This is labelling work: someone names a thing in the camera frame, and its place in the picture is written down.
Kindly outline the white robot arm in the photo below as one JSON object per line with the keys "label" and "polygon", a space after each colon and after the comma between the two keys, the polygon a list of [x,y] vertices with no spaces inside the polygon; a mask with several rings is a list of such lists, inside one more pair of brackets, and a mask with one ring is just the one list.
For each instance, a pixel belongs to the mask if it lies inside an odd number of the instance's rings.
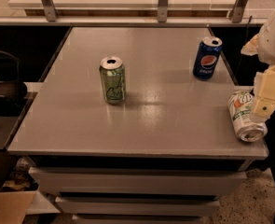
{"label": "white robot arm", "polygon": [[263,24],[259,33],[241,49],[241,54],[257,55],[268,68],[254,77],[254,99],[251,120],[266,121],[275,110],[275,12]]}

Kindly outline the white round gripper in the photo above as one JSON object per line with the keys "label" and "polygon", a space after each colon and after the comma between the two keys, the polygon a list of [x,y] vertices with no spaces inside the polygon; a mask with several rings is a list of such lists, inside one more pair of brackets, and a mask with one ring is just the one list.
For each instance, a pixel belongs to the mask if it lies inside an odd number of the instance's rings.
{"label": "white round gripper", "polygon": [[275,14],[261,27],[259,33],[241,49],[241,54],[257,55],[262,63],[270,67],[263,73],[257,72],[254,78],[252,114],[261,119],[269,119],[275,111]]}

